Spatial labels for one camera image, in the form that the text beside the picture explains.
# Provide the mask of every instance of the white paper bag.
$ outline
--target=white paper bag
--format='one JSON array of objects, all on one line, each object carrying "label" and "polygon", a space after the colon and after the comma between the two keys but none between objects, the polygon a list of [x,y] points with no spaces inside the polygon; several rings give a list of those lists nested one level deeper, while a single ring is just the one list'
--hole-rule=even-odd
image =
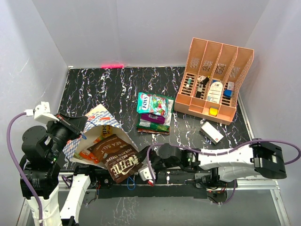
[{"label": "white paper bag", "polygon": [[136,144],[132,141],[132,139],[127,135],[127,133],[122,129],[119,122],[105,109],[104,106],[98,105],[94,109],[92,109],[89,113],[86,114],[88,117],[88,121],[94,123],[87,122],[85,126],[84,135],[87,138],[86,140],[82,137],[69,141],[63,152],[65,153],[66,157],[73,162],[80,162],[83,164],[90,164],[105,168],[104,164],[101,162],[95,164],[93,161],[89,161],[86,159],[77,159],[74,158],[75,153],[80,153],[83,149],[87,148],[89,145],[91,146],[93,142],[102,134],[102,126],[110,125],[112,134],[116,134],[120,139],[124,140],[128,144],[132,145],[137,151],[138,148]]}]

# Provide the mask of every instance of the green snack package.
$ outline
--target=green snack package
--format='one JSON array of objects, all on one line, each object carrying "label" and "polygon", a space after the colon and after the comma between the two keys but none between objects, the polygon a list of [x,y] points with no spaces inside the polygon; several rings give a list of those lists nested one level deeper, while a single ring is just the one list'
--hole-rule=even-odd
[{"label": "green snack package", "polygon": [[168,101],[167,116],[165,118],[165,122],[164,122],[163,125],[157,124],[157,123],[154,123],[154,122],[143,120],[143,119],[141,119],[141,115],[139,115],[137,128],[151,129],[151,130],[155,130],[155,131],[159,131],[159,132],[169,132],[171,118],[173,116],[173,111],[174,111],[174,101],[175,101],[175,99],[173,97],[166,97],[166,96],[157,95],[157,94],[156,95],[153,94],[153,96],[162,97],[162,98],[167,99],[167,101]]},{"label": "green snack package", "polygon": [[138,94],[137,112],[139,114],[152,113],[166,118],[167,99],[165,97],[159,97],[158,95],[140,92]]}]

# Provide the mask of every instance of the tabletop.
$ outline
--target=tabletop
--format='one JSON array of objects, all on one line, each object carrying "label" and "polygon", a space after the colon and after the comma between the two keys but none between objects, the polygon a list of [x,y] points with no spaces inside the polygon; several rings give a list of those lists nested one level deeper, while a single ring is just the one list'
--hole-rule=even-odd
[{"label": "tabletop", "polygon": [[[169,136],[137,132],[138,93],[150,92],[176,98],[184,70],[185,67],[72,69],[68,72],[59,111],[68,116],[82,116],[102,104],[119,121],[140,150],[154,143],[222,149],[250,140],[239,105],[229,126],[210,121],[224,135],[217,145],[199,132],[205,119],[176,111],[173,112]],[[75,165],[65,158],[63,169],[71,170]]]}]

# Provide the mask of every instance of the table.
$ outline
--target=table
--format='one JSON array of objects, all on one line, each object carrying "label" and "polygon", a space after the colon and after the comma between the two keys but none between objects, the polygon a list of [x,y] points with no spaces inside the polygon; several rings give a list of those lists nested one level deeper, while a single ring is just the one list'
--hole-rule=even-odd
[{"label": "table", "polygon": [[[179,112],[173,113],[169,136],[137,133],[138,92],[176,97],[183,72],[184,67],[72,69],[68,73],[59,109],[70,116],[81,116],[103,104],[140,149],[164,142],[221,149],[249,140],[240,106],[229,126],[210,122],[224,135],[217,145],[211,144],[199,133],[200,126],[206,120]],[[63,169],[72,170],[75,166],[75,163],[65,159]],[[66,197],[67,192],[59,192],[60,208]],[[94,192],[86,194],[84,202],[93,197]],[[280,225],[269,190],[238,190],[234,198],[221,207],[192,197],[101,199],[87,208],[82,206],[79,223],[85,226]],[[33,225],[32,217],[28,218],[26,225]]]},{"label": "table", "polygon": [[[211,141],[199,132],[200,126],[206,122],[205,119],[180,112],[173,113],[169,136],[137,132],[138,93],[150,92],[176,97],[184,69],[184,67],[72,69],[68,73],[59,111],[69,116],[82,116],[98,104],[102,104],[120,122],[140,150],[154,143],[222,149],[235,147],[250,140],[239,105],[229,126],[210,121],[224,135],[217,145],[211,144]],[[65,161],[65,170],[71,170],[76,165],[67,159]]]}]

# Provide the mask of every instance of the orange desk organizer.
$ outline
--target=orange desk organizer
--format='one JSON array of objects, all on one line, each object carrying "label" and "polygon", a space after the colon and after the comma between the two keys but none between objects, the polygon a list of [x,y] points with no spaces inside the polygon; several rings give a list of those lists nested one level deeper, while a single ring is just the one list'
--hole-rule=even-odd
[{"label": "orange desk organizer", "polygon": [[[253,57],[253,49],[193,38],[174,109],[230,125],[236,112],[238,91],[253,62]],[[196,98],[197,78],[202,75],[209,77],[209,82],[203,87],[201,98]],[[192,80],[187,88],[189,78]],[[227,98],[222,95],[219,103],[207,101],[212,80],[220,81],[223,91],[227,88],[229,81],[234,82],[232,97]],[[218,109],[217,116],[209,115],[210,107]]]}]

